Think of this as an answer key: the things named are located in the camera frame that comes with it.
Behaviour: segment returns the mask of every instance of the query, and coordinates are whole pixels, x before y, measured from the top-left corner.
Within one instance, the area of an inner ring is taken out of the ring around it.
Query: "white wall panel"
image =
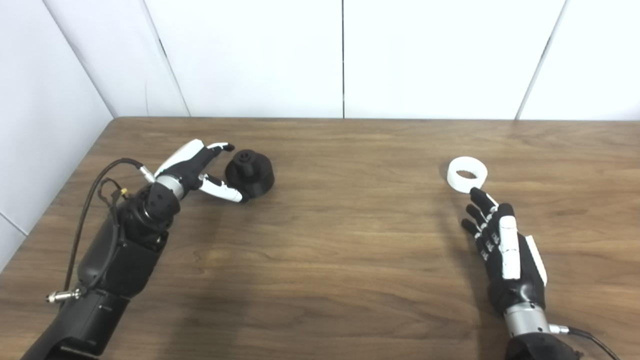
[[[640,1],[570,1],[520,118],[640,120]]]
[[[0,213],[28,233],[110,119],[41,0],[0,1]]]
[[[344,0],[345,114],[513,119],[563,0]]]
[[[18,250],[25,236],[0,215],[0,272]]]
[[[114,116],[188,116],[143,0],[45,0]]]
[[[341,0],[147,0],[193,116],[342,117]]]

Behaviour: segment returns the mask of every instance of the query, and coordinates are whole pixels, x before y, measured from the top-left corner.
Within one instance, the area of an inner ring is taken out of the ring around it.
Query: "white tape roll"
[[[458,175],[458,171],[468,171],[476,176],[475,179],[467,179]],[[487,176],[486,166],[478,159],[469,156],[455,158],[449,164],[447,171],[447,182],[452,188],[461,192],[469,193],[471,188],[480,188],[484,184]]]

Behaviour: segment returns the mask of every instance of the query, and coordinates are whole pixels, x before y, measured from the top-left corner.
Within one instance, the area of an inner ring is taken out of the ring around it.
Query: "black cable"
[[[102,180],[102,178],[114,167],[116,167],[118,164],[122,164],[122,163],[126,163],[126,164],[131,164],[133,166],[135,166],[136,168],[141,168],[142,166],[144,166],[141,162],[133,160],[133,159],[129,159],[129,158],[122,158],[122,159],[118,159],[112,163],[110,163],[109,165],[107,165],[104,169],[102,169],[102,171],[98,174],[98,176],[95,178],[93,184],[91,185],[91,188],[89,189],[89,193],[86,196],[86,199],[84,200],[84,205],[82,208],[82,212],[80,213],[80,219],[78,220],[78,226],[76,228],[76,235],[74,236],[74,242],[73,245],[71,247],[71,257],[69,259],[69,265],[67,267],[67,276],[65,277],[65,285],[62,289],[62,291],[68,291],[69,290],[69,285],[71,284],[71,277],[73,276],[74,273],[74,265],[76,263],[76,254],[78,251],[78,244],[80,244],[80,236],[82,235],[82,228],[84,226],[84,220],[86,218],[86,214],[89,211],[89,206],[91,205],[91,200],[93,199],[93,194],[95,193],[95,189],[98,187],[100,180]]]
[[[609,349],[609,347],[607,345],[604,345],[604,343],[602,341],[600,341],[598,338],[596,338],[595,336],[593,336],[593,334],[591,334],[588,331],[584,331],[584,330],[580,330],[580,329],[576,329],[574,327],[570,327],[569,328],[569,335],[576,335],[576,336],[580,336],[582,338],[587,338],[591,341],[593,341],[596,345],[598,345],[602,350],[604,350],[604,352],[607,353],[607,355],[611,356],[611,359],[614,360],[620,360],[620,358],[616,355],[616,353],[613,352],[613,350]]]

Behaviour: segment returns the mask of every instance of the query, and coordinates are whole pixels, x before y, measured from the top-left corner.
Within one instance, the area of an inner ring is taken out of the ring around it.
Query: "wooden table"
[[[0,275],[0,358],[53,319],[44,295],[98,171],[123,156],[155,169],[193,138],[266,154],[276,184],[247,204],[182,202],[103,359],[502,359],[506,327],[459,226],[468,198],[444,180],[462,155],[535,235],[548,319],[640,359],[640,122],[175,118],[117,119],[96,141]],[[112,177],[144,183],[126,166]],[[105,216],[93,202],[79,258]]]

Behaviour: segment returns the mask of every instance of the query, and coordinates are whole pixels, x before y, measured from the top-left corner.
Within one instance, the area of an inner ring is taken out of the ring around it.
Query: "black knob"
[[[225,169],[229,186],[254,199],[267,193],[275,177],[271,161],[253,150],[240,150]]]

